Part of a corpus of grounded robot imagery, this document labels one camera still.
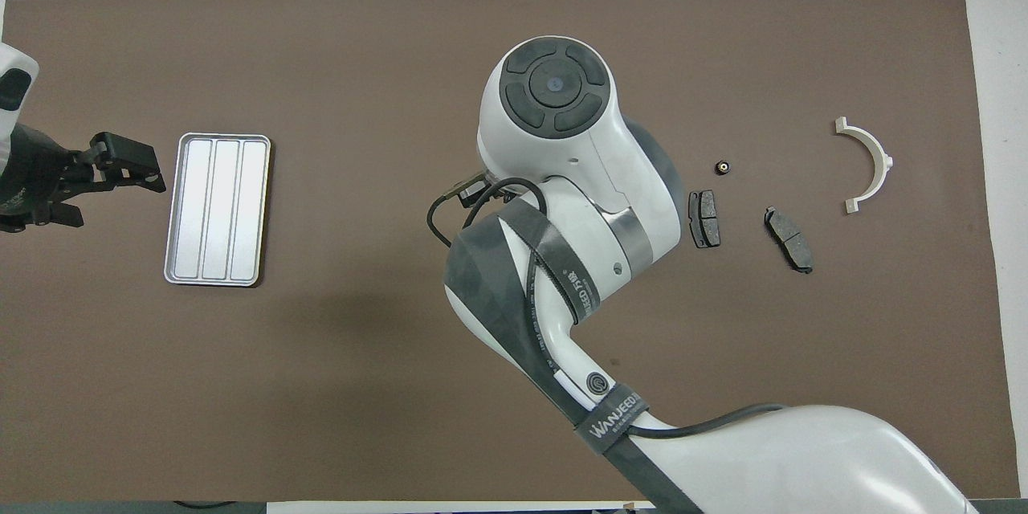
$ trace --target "c-shaped white part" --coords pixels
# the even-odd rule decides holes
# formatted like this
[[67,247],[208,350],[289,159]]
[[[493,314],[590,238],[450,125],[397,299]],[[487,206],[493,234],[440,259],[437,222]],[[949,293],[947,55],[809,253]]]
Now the c-shaped white part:
[[882,148],[882,144],[878,142],[877,138],[874,138],[870,133],[858,128],[858,126],[851,126],[846,123],[845,116],[839,116],[836,119],[836,134],[848,134],[849,137],[856,138],[864,146],[871,151],[871,158],[875,161],[875,177],[871,180],[871,185],[868,185],[867,191],[864,191],[862,195],[853,196],[852,199],[846,199],[846,213],[856,213],[860,208],[858,204],[871,198],[878,192],[878,189],[882,188],[882,184],[885,182],[885,176],[888,175],[889,170],[892,169],[892,156],[885,154],[885,149]]

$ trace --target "circular logo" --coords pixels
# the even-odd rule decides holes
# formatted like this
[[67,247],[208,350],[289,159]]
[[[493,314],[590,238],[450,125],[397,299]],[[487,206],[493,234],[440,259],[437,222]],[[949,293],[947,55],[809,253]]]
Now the circular logo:
[[611,387],[607,382],[607,378],[598,374],[598,372],[591,372],[588,377],[586,377],[586,384],[589,387],[589,391],[593,394],[604,394],[607,390]]

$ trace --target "rectangular tray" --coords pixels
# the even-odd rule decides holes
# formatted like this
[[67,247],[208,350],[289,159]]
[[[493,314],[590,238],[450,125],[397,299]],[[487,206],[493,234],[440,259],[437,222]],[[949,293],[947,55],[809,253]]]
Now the rectangular tray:
[[179,140],[164,279],[249,287],[260,277],[271,141],[187,133]]

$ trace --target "round button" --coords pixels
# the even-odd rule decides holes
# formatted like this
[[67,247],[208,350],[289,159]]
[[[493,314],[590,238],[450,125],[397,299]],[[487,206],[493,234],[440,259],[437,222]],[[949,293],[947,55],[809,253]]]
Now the round button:
[[545,61],[536,67],[528,79],[528,89],[536,101],[550,108],[566,107],[582,90],[578,65],[562,58]]

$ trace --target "circular gray joint cap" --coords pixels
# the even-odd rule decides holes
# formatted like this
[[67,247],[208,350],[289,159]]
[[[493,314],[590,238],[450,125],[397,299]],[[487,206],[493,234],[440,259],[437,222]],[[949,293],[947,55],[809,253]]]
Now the circular gray joint cap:
[[528,134],[568,138],[585,133],[607,110],[607,67],[588,46],[543,37],[518,46],[500,72],[507,116]]

